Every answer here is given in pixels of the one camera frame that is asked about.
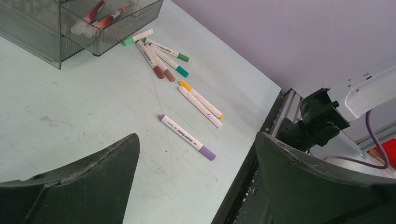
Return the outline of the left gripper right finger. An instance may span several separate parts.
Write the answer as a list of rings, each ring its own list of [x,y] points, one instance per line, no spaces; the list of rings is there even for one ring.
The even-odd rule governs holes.
[[[395,179],[330,164],[264,132],[255,147],[276,224],[395,223]]]

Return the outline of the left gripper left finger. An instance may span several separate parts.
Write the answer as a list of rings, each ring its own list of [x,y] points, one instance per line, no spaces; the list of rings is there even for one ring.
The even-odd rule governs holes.
[[[123,223],[140,154],[137,134],[27,180],[0,185],[3,224]]]

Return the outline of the smoky transparent drawer cabinet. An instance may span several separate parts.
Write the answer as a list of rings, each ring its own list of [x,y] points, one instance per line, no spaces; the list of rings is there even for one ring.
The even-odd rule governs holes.
[[[155,20],[161,0],[107,0],[91,21],[101,21],[120,7],[126,10],[90,38],[71,28],[99,0],[3,0],[0,34],[3,38],[60,69],[63,61],[82,50],[101,56]]]

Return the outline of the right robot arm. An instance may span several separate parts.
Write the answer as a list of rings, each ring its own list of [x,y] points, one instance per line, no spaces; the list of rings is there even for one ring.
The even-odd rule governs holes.
[[[299,121],[283,120],[277,139],[300,151],[322,147],[352,121],[395,99],[395,84],[396,67],[391,65],[321,88],[301,101]]]

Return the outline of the purple marker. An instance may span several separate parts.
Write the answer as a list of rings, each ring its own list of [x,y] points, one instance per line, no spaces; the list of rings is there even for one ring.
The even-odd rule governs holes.
[[[158,116],[158,118],[162,123],[164,123],[168,128],[170,128],[173,132],[175,132],[183,140],[185,140],[187,143],[189,143],[192,147],[194,147],[197,151],[199,151],[207,159],[209,159],[210,161],[213,161],[216,158],[215,153],[213,153],[205,145],[203,145],[198,140],[196,140],[192,135],[190,135],[187,131],[185,131],[181,126],[179,126],[175,121],[170,119],[167,115],[160,114]]]

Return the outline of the white pink marker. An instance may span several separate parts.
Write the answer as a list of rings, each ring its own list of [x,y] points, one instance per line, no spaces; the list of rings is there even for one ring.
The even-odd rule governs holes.
[[[184,95],[209,121],[217,128],[221,128],[223,124],[202,104],[200,103],[186,88],[179,86],[178,90]]]

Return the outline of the light brown marker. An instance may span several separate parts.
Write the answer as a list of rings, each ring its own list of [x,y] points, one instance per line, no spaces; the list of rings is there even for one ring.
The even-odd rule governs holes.
[[[162,62],[162,60],[159,58],[159,56],[155,53],[154,48],[149,46],[148,44],[144,44],[145,48],[149,50],[150,54],[152,55],[154,61],[157,63],[157,65],[160,67],[161,71],[164,73],[164,75],[167,77],[167,79],[170,82],[174,82],[176,78],[174,75],[170,72],[170,70],[166,67],[166,65]]]

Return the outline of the teal marker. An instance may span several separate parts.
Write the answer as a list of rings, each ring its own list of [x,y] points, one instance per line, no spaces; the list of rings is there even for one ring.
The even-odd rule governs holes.
[[[151,49],[154,50],[154,52],[162,59],[164,60],[168,65],[170,65],[172,68],[174,68],[177,72],[179,72],[183,77],[188,77],[189,72],[187,72],[183,67],[181,67],[179,64],[177,64],[173,59],[171,59],[169,56],[167,56],[165,53],[163,53],[158,47],[156,47],[153,44],[149,44]]]

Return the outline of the light green marker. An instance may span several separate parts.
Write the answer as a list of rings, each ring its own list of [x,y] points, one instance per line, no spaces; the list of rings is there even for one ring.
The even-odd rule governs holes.
[[[121,44],[122,44],[123,46],[128,46],[128,45],[130,45],[130,44],[132,44],[132,43],[135,43],[136,41],[138,41],[138,40],[140,40],[140,39],[142,39],[142,38],[144,38],[144,37],[147,37],[147,36],[149,36],[149,35],[152,35],[153,33],[154,33],[154,30],[153,30],[153,29],[146,30],[146,31],[144,31],[144,32],[141,32],[141,33],[139,33],[139,34],[136,34],[136,35],[134,35],[134,36],[132,36],[132,37],[129,37],[129,38],[123,40],[123,41],[121,42]]]

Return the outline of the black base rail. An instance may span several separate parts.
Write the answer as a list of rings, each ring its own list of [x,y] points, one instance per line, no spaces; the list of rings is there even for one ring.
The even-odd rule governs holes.
[[[276,119],[280,113],[283,102],[284,96],[280,92],[260,128],[261,132],[268,133],[273,129],[273,125],[276,123]],[[223,202],[212,220],[213,224],[231,224],[235,220],[237,214],[239,214],[240,208],[242,207],[242,200],[248,192],[248,187],[252,184],[253,177],[258,170],[258,167],[259,164],[254,141],[233,183],[224,197]]]

